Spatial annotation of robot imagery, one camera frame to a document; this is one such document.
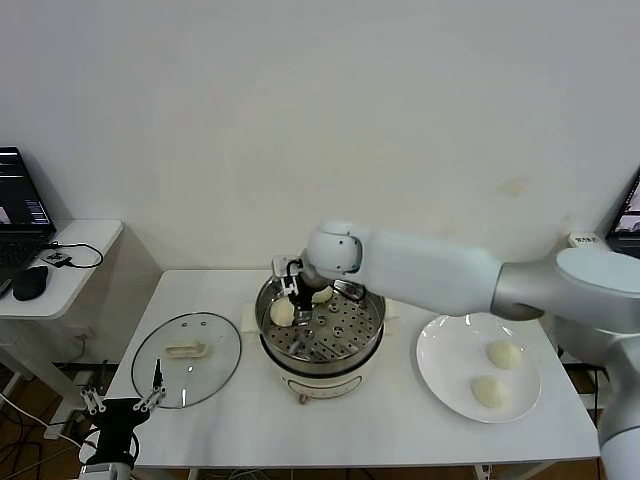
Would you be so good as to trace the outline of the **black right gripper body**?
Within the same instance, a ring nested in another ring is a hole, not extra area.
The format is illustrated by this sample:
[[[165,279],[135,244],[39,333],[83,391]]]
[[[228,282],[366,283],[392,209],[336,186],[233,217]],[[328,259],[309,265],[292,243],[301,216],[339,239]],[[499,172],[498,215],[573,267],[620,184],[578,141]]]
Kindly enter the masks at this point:
[[[312,302],[313,295],[320,291],[317,286],[308,285],[299,275],[288,275],[282,278],[282,288],[285,286],[296,287],[296,299],[292,303],[310,300]]]

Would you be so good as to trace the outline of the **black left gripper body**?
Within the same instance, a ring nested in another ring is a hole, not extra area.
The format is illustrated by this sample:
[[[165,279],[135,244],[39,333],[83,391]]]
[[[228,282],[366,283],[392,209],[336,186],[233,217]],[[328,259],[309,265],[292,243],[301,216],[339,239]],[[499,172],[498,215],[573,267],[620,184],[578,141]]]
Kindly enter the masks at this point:
[[[137,458],[134,430],[148,420],[148,407],[136,398],[106,399],[92,415],[99,437],[93,458]]]

